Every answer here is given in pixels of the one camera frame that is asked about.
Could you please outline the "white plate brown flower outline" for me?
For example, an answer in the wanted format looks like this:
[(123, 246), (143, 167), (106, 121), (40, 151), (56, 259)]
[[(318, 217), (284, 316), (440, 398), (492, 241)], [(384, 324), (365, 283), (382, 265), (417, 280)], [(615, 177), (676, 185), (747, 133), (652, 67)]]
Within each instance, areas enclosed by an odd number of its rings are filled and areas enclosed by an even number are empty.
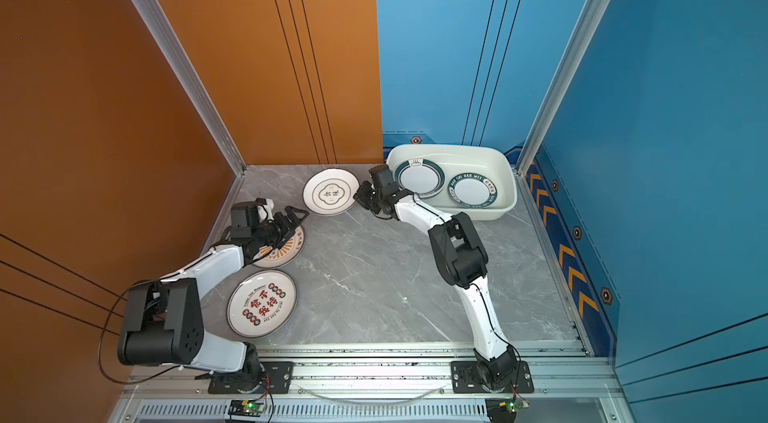
[(304, 185), (305, 206), (322, 216), (335, 216), (349, 210), (360, 187), (355, 175), (343, 169), (325, 169), (312, 176)]

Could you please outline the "green red rim plate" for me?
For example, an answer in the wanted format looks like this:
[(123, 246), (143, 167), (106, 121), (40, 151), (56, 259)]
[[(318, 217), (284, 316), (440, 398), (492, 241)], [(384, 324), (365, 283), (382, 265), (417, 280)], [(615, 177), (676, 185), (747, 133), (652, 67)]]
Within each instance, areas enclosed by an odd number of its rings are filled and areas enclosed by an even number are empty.
[(395, 179), (401, 187), (422, 199), (438, 195), (446, 181), (442, 168), (428, 159), (410, 159), (401, 163), (395, 170)]

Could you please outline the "plate with orange sunburst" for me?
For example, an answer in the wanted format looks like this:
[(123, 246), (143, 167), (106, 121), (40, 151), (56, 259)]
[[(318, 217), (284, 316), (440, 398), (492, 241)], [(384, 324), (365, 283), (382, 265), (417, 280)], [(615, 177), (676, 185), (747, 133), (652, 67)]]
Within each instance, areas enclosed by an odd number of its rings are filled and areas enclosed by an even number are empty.
[(262, 247), (253, 258), (252, 263), (260, 268), (272, 269), (286, 265), (295, 259), (302, 251), (305, 245), (305, 232), (302, 226), (299, 226), (294, 235), (278, 249)]

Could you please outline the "small green rim text plate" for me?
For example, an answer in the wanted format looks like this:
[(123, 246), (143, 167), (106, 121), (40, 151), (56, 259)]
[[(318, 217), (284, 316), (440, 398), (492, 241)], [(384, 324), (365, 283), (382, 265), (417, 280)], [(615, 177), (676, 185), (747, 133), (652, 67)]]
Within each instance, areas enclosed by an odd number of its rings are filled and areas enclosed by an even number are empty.
[(498, 188), (488, 177), (472, 172), (460, 173), (448, 183), (448, 194), (458, 205), (483, 209), (490, 207), (498, 198)]

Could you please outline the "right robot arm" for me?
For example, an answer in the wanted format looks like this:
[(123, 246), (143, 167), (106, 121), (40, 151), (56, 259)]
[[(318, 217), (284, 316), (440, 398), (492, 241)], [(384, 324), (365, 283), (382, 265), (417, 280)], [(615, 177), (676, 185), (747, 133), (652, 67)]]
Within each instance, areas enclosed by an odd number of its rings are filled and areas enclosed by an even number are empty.
[(471, 218), (449, 214), (400, 186), (384, 164), (369, 170), (354, 200), (380, 219), (394, 219), (424, 233), (439, 275), (456, 289), (470, 323), (476, 368), (492, 392), (512, 384), (521, 367), (516, 347), (501, 328), (489, 291), (489, 255)]

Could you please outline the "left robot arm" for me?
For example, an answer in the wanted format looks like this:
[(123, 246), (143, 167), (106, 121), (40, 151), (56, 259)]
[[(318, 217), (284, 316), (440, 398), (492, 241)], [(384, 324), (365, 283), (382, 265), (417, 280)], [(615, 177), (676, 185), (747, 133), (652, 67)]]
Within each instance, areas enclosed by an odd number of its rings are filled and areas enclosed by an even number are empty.
[(202, 370), (213, 383), (240, 393), (263, 387), (264, 370), (254, 345), (232, 341), (204, 327), (201, 300), (219, 283), (259, 258), (283, 248), (309, 216), (305, 209), (259, 198), (230, 210), (229, 228), (192, 263), (159, 280), (138, 282), (126, 290), (117, 344), (125, 366), (163, 366)]

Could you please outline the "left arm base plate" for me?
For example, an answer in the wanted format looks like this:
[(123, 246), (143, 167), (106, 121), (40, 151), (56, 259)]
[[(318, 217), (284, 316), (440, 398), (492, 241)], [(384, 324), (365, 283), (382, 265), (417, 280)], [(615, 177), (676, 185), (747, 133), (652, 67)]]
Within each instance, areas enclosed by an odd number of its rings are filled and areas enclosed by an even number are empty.
[(284, 395), (289, 392), (293, 371), (293, 362), (273, 361), (260, 363), (254, 373), (214, 373), (207, 392), (214, 395), (260, 395), (265, 392)]

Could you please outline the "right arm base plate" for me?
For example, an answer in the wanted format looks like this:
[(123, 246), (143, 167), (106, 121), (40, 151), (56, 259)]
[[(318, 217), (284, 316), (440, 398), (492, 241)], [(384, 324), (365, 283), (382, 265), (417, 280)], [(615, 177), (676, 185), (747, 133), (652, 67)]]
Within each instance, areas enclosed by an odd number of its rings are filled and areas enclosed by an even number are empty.
[(452, 361), (450, 363), (452, 390), (457, 394), (515, 393), (532, 394), (533, 378), (525, 361), (512, 364), (509, 372), (498, 373), (482, 369), (476, 361)]

